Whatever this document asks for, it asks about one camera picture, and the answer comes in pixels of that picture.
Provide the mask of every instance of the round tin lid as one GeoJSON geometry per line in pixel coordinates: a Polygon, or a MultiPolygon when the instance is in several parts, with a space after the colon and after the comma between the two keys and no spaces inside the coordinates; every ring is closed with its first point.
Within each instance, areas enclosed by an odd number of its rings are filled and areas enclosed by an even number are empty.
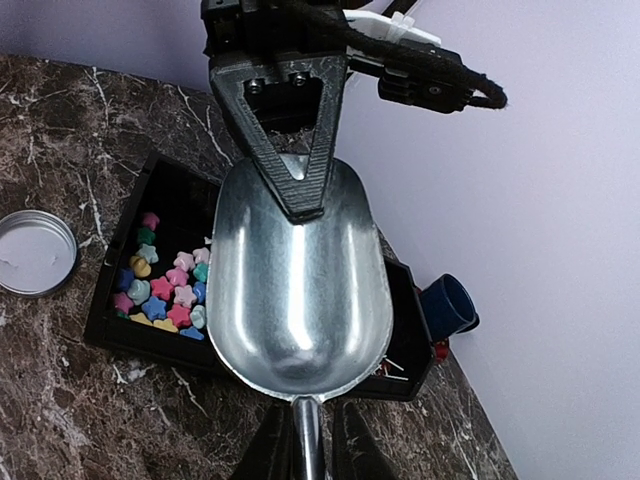
{"type": "Polygon", "coordinates": [[[0,220],[0,286],[39,297],[69,277],[78,248],[69,227],[55,215],[22,210],[0,220]]]}

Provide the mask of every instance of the screw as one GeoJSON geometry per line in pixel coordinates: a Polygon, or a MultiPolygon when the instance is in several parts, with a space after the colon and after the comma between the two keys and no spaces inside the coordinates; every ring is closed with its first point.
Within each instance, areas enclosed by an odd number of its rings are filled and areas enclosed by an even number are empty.
{"type": "Polygon", "coordinates": [[[298,72],[291,77],[291,83],[294,87],[302,87],[307,83],[307,74],[298,72]]]}
{"type": "Polygon", "coordinates": [[[264,88],[264,80],[260,78],[254,78],[253,80],[249,80],[247,82],[247,92],[251,95],[258,95],[262,93],[262,89],[264,88]]]}

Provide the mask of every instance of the black bracket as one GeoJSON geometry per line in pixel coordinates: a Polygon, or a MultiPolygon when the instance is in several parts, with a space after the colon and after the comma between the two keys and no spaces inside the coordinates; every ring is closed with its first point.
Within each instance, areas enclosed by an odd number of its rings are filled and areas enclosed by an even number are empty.
{"type": "Polygon", "coordinates": [[[246,58],[222,64],[211,61],[211,86],[241,143],[248,149],[262,177],[291,221],[322,215],[323,197],[335,147],[342,95],[347,74],[344,54],[275,55],[269,63],[246,58]],[[252,97],[278,95],[283,85],[307,88],[313,96],[320,87],[311,150],[302,178],[294,178],[269,140],[252,97]]]}

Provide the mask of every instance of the metal scoop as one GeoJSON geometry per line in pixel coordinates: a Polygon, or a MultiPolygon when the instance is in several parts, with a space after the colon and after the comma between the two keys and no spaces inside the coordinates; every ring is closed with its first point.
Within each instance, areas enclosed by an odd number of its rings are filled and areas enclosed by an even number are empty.
{"type": "Polygon", "coordinates": [[[379,365],[393,314],[364,188],[331,162],[322,216],[291,223],[250,160],[218,199],[207,287],[211,341],[247,385],[293,403],[294,477],[325,478],[322,402],[379,365]]]}

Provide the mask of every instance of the marble countertop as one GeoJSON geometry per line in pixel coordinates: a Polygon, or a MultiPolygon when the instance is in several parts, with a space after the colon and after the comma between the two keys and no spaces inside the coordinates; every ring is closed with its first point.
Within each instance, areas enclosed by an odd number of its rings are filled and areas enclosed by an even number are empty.
{"type": "MultiPolygon", "coordinates": [[[[226,479],[271,403],[82,341],[105,246],[152,149],[218,179],[239,154],[208,95],[0,56],[0,217],[50,211],[81,255],[52,296],[0,293],[2,480],[226,479]]],[[[516,478],[453,357],[411,403],[356,404],[402,480],[516,478]]]]}

